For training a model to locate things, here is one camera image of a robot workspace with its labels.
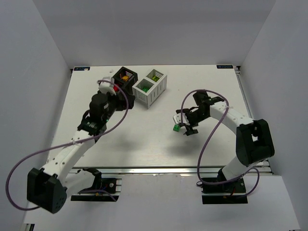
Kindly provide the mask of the green square lego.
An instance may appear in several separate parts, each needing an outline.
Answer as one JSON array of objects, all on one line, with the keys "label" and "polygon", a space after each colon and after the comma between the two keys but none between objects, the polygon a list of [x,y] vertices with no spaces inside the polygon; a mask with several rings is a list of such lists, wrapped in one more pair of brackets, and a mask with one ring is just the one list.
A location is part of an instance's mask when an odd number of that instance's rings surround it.
[{"label": "green square lego", "polygon": [[180,131],[180,125],[179,124],[175,124],[174,127],[173,127],[173,131],[179,132]]}]

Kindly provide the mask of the orange long lego brick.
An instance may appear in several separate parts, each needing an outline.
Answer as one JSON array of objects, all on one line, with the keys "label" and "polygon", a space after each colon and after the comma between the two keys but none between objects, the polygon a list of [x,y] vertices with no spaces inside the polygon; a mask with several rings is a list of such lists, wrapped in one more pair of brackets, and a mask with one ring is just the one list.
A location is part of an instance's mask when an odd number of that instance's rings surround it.
[{"label": "orange long lego brick", "polygon": [[130,79],[129,76],[123,76],[123,77],[121,77],[121,80],[124,81],[124,82],[129,81],[129,79]]}]

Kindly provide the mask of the green long lego brick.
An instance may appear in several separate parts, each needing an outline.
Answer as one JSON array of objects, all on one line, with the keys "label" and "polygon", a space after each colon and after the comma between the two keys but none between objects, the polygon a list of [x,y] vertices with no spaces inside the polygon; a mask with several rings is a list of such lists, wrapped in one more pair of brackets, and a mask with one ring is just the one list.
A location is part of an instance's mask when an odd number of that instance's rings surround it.
[{"label": "green long lego brick", "polygon": [[141,90],[144,91],[144,92],[148,92],[149,89],[150,89],[149,87],[143,87]]}]

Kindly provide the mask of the lime and green lego stack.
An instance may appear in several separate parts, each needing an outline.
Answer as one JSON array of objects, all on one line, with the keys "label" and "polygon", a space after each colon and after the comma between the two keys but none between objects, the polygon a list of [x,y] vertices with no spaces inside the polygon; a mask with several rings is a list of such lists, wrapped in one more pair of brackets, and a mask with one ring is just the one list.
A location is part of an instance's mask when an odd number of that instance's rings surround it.
[{"label": "lime and green lego stack", "polygon": [[153,80],[154,82],[157,82],[159,79],[160,79],[160,77],[157,77],[157,76],[153,76],[153,77],[151,78],[151,80]]}]

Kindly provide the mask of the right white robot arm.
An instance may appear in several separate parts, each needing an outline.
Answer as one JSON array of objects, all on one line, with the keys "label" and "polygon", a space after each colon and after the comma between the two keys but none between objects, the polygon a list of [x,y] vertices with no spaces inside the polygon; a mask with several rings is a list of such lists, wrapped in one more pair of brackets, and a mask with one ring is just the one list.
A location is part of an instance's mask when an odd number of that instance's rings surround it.
[{"label": "right white robot arm", "polygon": [[174,123],[186,129],[185,135],[198,133],[196,127],[200,122],[213,118],[218,122],[210,132],[203,145],[205,150],[218,127],[223,124],[236,136],[236,156],[217,175],[214,185],[234,182],[243,177],[250,169],[275,154],[275,149],[266,120],[254,120],[233,109],[226,97],[219,93],[210,97],[210,90],[193,90],[189,92],[196,103],[195,107],[176,110]]}]

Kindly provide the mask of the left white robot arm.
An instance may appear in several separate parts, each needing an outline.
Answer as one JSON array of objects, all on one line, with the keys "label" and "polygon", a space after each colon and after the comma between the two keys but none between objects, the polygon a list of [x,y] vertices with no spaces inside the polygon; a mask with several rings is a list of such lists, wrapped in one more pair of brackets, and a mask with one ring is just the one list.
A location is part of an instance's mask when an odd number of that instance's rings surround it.
[{"label": "left white robot arm", "polygon": [[83,168],[74,176],[69,172],[77,161],[107,130],[107,122],[116,111],[128,112],[134,107],[135,96],[127,92],[96,93],[84,113],[71,142],[41,168],[27,175],[28,201],[53,214],[57,213],[71,195],[83,190],[96,191],[101,173],[92,167]]}]

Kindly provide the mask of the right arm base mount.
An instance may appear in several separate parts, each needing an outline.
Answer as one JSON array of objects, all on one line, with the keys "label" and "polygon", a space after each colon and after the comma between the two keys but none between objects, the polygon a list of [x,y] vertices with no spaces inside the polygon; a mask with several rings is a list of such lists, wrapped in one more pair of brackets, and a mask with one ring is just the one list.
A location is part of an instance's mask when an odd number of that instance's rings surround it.
[{"label": "right arm base mount", "polygon": [[196,186],[202,190],[204,205],[237,205],[247,204],[246,187],[243,178],[226,182],[222,168],[216,177],[200,177]]}]

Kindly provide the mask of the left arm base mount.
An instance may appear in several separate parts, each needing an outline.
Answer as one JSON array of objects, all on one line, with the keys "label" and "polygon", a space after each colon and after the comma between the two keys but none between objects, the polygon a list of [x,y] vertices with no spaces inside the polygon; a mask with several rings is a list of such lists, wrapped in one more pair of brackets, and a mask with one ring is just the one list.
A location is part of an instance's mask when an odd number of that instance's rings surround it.
[{"label": "left arm base mount", "polygon": [[71,201],[78,202],[116,202],[121,192],[122,179],[116,177],[105,176],[98,169],[85,167],[77,171],[77,173],[90,173],[94,179],[91,186],[82,192],[73,194]]}]

